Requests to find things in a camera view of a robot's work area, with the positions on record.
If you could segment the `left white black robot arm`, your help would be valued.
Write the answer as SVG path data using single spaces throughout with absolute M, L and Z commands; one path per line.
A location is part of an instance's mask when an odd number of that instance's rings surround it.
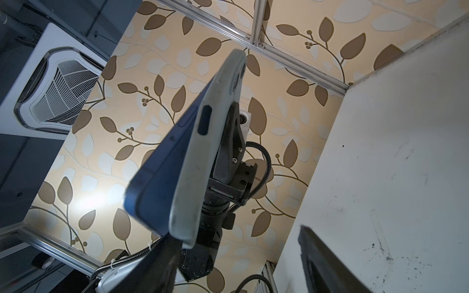
M 163 227 L 170 194 L 181 178 L 197 106 L 191 106 L 178 125 L 164 139 L 138 171 L 127 200 L 133 202 L 134 217 L 142 219 L 158 234 L 147 248 L 99 267 L 90 277 L 88 293 L 169 293 L 177 273 L 193 281 L 211 273 L 223 230 L 234 226 L 235 212 L 267 183 L 271 157 L 256 142 L 247 142 L 241 133 L 245 122 L 233 103 L 224 123 L 221 146 L 205 185 L 201 218 L 197 221 L 194 248 L 183 248 Z

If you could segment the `black smartphone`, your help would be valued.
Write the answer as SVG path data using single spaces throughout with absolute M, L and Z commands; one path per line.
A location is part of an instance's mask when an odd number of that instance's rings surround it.
M 128 215 L 159 236 L 169 232 L 173 196 L 197 113 L 208 88 L 206 85 L 143 163 L 125 192 L 123 206 Z

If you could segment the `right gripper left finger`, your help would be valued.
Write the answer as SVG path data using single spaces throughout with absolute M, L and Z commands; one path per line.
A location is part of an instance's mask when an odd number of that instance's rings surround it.
M 166 234 L 112 293 L 172 293 L 182 241 Z

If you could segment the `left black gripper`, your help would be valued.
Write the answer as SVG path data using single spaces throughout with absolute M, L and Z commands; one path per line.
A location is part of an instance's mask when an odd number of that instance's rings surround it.
M 214 162 L 214 177 L 208 182 L 206 195 L 245 205 L 254 186 L 258 164 L 241 162 L 245 141 L 241 130 L 239 103 L 230 106 Z

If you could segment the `light blue phone case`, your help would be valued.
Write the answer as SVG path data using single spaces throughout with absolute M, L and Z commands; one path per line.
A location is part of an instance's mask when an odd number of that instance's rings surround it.
M 228 111 L 239 102 L 246 54 L 234 49 L 203 93 L 189 140 L 169 218 L 169 233 L 184 249 L 197 242 L 203 199 Z

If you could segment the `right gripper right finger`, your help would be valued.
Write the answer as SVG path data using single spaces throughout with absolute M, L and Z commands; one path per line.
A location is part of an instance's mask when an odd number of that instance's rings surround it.
M 298 243 L 308 292 L 370 292 L 311 228 L 300 227 Z

